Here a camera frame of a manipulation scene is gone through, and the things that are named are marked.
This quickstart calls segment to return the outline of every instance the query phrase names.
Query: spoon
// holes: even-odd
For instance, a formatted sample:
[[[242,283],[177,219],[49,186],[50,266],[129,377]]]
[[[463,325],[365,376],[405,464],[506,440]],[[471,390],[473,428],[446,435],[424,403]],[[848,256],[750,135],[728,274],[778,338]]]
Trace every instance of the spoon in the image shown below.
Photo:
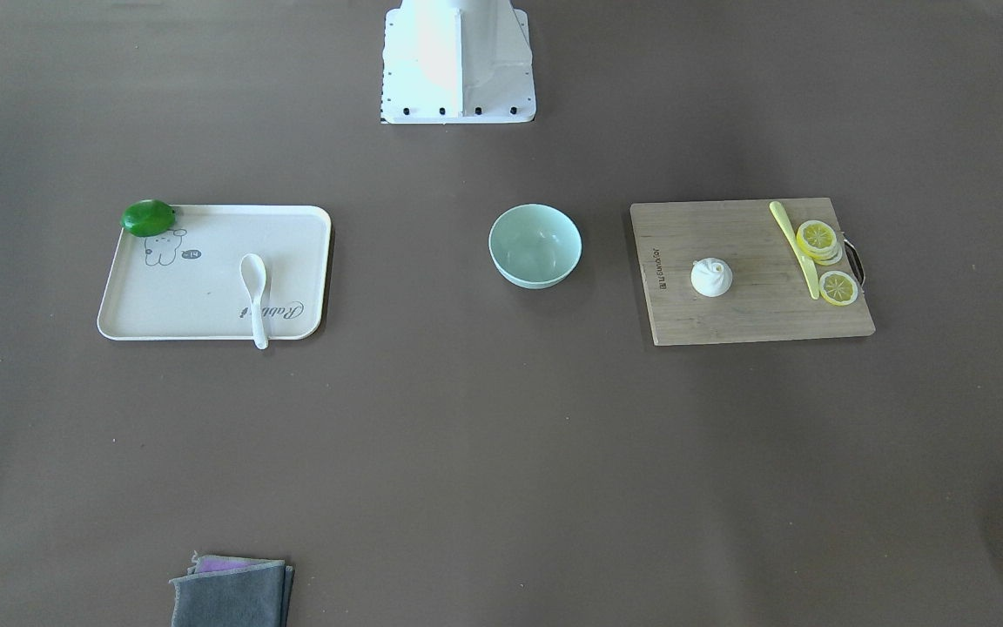
[[[239,262],[239,274],[250,294],[250,319],[254,322],[254,345],[266,349],[270,339],[266,337],[266,322],[262,320],[262,293],[266,291],[266,262],[256,254],[245,254]]]

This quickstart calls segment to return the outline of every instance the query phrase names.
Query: yellow knife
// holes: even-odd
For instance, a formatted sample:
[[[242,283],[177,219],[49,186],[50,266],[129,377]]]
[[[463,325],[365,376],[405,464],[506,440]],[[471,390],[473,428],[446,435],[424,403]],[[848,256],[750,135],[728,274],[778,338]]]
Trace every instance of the yellow knife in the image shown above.
[[[811,261],[811,258],[799,250],[799,246],[795,245],[795,231],[791,230],[791,221],[788,220],[788,212],[784,211],[782,204],[779,202],[770,202],[768,204],[768,211],[772,212],[772,218],[775,218],[776,225],[779,225],[780,230],[783,231],[783,237],[788,238],[788,245],[791,246],[792,253],[795,253],[795,261],[799,262],[799,268],[803,271],[803,279],[807,281],[807,291],[811,293],[811,298],[818,300],[818,270],[815,270],[815,263]]]

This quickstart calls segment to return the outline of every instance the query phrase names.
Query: tray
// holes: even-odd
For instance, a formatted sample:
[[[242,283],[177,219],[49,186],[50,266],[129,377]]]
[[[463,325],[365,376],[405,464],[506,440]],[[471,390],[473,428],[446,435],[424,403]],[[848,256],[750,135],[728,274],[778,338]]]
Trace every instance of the tray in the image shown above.
[[[331,219],[318,207],[173,206],[155,238],[122,231],[95,324],[115,340],[254,337],[239,276],[244,254],[268,270],[262,317],[270,339],[301,339],[320,324]]]
[[[723,344],[875,332],[865,294],[846,307],[811,300],[788,240],[768,213],[780,200],[796,228],[821,220],[842,230],[830,199],[752,202],[640,203],[630,207],[637,260],[653,344]],[[693,261],[716,257],[733,271],[733,286],[717,298],[691,286]],[[819,274],[855,275],[847,257]]]

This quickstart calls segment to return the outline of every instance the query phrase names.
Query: bowl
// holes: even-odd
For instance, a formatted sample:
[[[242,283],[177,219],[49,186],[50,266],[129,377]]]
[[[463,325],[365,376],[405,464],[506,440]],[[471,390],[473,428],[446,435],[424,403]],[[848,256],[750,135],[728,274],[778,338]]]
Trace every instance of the bowl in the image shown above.
[[[515,286],[540,290],[564,281],[578,265],[583,239],[575,223],[546,204],[523,204],[490,229],[490,257]]]

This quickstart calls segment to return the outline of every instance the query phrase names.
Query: cutting board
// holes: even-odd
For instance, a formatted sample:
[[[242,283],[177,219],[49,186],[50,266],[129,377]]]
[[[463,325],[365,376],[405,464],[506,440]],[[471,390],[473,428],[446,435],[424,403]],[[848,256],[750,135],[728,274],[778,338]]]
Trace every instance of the cutting board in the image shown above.
[[[725,344],[868,336],[875,331],[865,294],[837,307],[808,296],[807,282],[768,203],[780,200],[792,227],[821,220],[843,230],[830,199],[758,202],[638,203],[630,207],[637,260],[657,346]],[[716,257],[733,271],[733,285],[708,298],[691,286],[694,261]],[[842,270],[845,255],[819,275]]]

